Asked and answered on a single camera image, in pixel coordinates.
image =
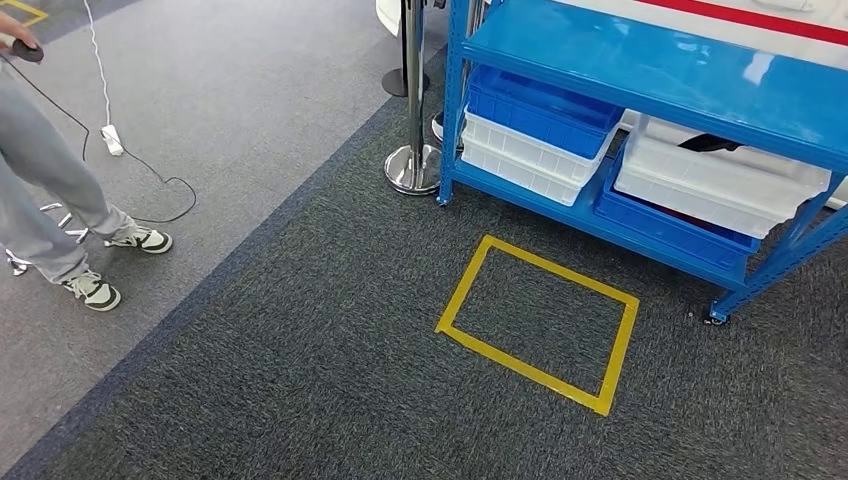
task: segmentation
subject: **blue plastic bin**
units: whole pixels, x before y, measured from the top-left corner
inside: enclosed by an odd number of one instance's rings
[[[706,228],[695,225],[663,211],[662,207],[616,191],[613,184],[621,170],[623,157],[624,145],[607,175],[604,189],[595,205],[596,215],[650,235],[675,250],[694,255],[725,270],[737,268],[740,262],[747,261],[760,248],[760,241],[756,238],[706,222],[699,222],[706,225]]]
[[[583,158],[594,159],[624,109],[478,65],[468,83],[468,111]]]

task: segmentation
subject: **plastic storage box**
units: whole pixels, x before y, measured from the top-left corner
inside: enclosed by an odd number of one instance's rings
[[[474,114],[465,119],[462,161],[563,205],[574,205],[600,164]]]
[[[693,152],[698,132],[643,115],[628,141],[620,192],[756,238],[826,190],[830,172],[753,149]]]
[[[583,158],[602,151],[623,108],[479,65],[468,83],[468,111]]]
[[[501,156],[529,164],[545,175],[556,177],[578,188],[586,185],[598,170],[616,133],[616,129],[613,129],[607,134],[593,158],[584,158],[474,115],[467,109],[465,122],[462,132],[465,148],[486,147]]]
[[[631,197],[613,188],[625,148],[604,183],[595,214],[623,227],[649,235],[670,248],[696,256],[724,270],[734,270],[759,249],[760,241],[726,228],[663,211],[662,207]]]

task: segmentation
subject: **white cable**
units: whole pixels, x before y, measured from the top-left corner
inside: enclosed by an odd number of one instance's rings
[[[103,73],[103,60],[100,59],[100,47],[97,45],[97,32],[94,31],[94,16],[91,14],[91,6],[88,0],[82,0],[88,11],[88,23],[91,27],[91,44],[94,45],[94,56],[97,58],[97,67],[100,69],[100,80],[103,82],[103,98],[106,99],[106,125],[112,125],[112,106],[109,101],[109,93],[106,91],[106,74]]]

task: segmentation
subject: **black cable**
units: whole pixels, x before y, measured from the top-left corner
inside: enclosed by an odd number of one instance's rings
[[[41,95],[42,97],[44,97],[44,99],[45,99],[45,100],[47,100],[48,102],[50,102],[50,103],[51,103],[54,107],[56,107],[56,108],[57,108],[60,112],[64,113],[64,114],[65,114],[68,118],[70,118],[71,120],[73,120],[73,121],[74,121],[74,123],[76,123],[77,125],[79,125],[79,127],[80,127],[80,128],[82,128],[82,129],[83,129],[83,131],[85,131],[85,138],[84,138],[84,139],[83,139],[83,141],[82,141],[82,161],[83,161],[83,162],[85,162],[85,161],[86,161],[85,154],[86,154],[86,150],[88,149],[88,139],[91,137],[91,130],[90,130],[87,126],[85,126],[85,124],[84,124],[84,123],[82,123],[82,122],[81,122],[81,121],[80,121],[77,117],[73,116],[70,112],[68,112],[67,110],[65,110],[65,109],[64,109],[61,105],[59,105],[58,103],[56,103],[56,101],[55,101],[55,100],[53,100],[52,98],[50,98],[50,95],[47,95],[46,93],[44,93],[44,91],[43,91],[43,90],[41,90],[40,88],[38,88],[38,86],[37,86],[36,84],[34,84],[34,83],[32,82],[32,80],[30,80],[29,78],[27,78],[27,76],[26,76],[26,75],[24,75],[24,73],[23,73],[23,72],[21,72],[21,71],[20,71],[20,69],[18,69],[18,67],[17,67],[17,66],[15,66],[15,64],[13,64],[12,62],[10,62],[10,61],[9,61],[9,59],[8,59],[8,58],[6,58],[6,56],[5,56],[5,55],[1,55],[1,54],[0,54],[0,58],[2,58],[2,59],[6,62],[6,64],[7,64],[7,65],[11,66],[11,67],[12,67],[12,68],[16,71],[16,72],[18,72],[18,75],[20,75],[20,76],[21,76],[21,78],[23,78],[23,79],[24,79],[24,80],[25,80],[25,81],[29,84],[29,86],[31,86],[31,87],[32,87],[32,88],[33,88],[36,92],[38,92],[38,94],[39,94],[39,95]],[[192,195],[191,205],[189,205],[189,207],[188,207],[188,208],[186,208],[186,209],[185,209],[185,211],[183,211],[182,213],[180,213],[179,215],[177,215],[177,216],[175,216],[175,217],[173,217],[173,218],[169,218],[169,219],[167,219],[167,220],[150,220],[150,219],[146,219],[146,218],[133,217],[135,220],[138,220],[138,221],[140,221],[140,222],[145,222],[145,223],[171,223],[171,222],[177,221],[177,220],[179,220],[180,218],[183,218],[184,216],[186,216],[186,215],[188,214],[188,212],[190,212],[190,211],[191,211],[191,210],[195,207],[195,205],[197,205],[197,192],[195,192],[195,191],[194,191],[194,188],[191,186],[191,184],[190,184],[190,183],[188,183],[187,181],[183,180],[183,179],[182,179],[182,178],[180,178],[180,177],[169,177],[169,178],[165,178],[165,177],[163,177],[163,176],[162,176],[159,172],[157,172],[157,171],[156,171],[156,169],[155,169],[155,168],[151,167],[149,163],[145,162],[145,161],[144,161],[144,160],[142,160],[141,158],[137,157],[134,153],[132,153],[132,152],[130,152],[129,150],[127,150],[127,148],[126,148],[124,145],[120,144],[120,142],[118,142],[118,144],[119,144],[119,145],[121,145],[121,147],[124,149],[124,152],[126,152],[126,154],[127,154],[127,155],[129,155],[130,157],[132,157],[133,159],[135,159],[137,162],[139,162],[139,163],[141,163],[142,165],[144,165],[144,166],[145,166],[148,170],[150,170],[150,172],[151,172],[151,173],[153,173],[153,175],[155,175],[155,176],[156,176],[156,178],[158,178],[158,179],[159,179],[159,181],[160,181],[163,185],[167,185],[167,184],[169,184],[169,183],[171,183],[171,182],[173,182],[173,181],[182,182],[182,184],[183,184],[183,185],[185,185],[186,187],[188,187],[188,189],[191,191],[191,195]]]

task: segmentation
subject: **gray sweatpants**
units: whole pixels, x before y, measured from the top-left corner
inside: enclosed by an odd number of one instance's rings
[[[21,179],[57,197],[100,237],[126,237],[135,222],[103,190],[44,114],[0,71],[0,245],[31,262],[53,283],[88,269],[86,253],[39,211]]]

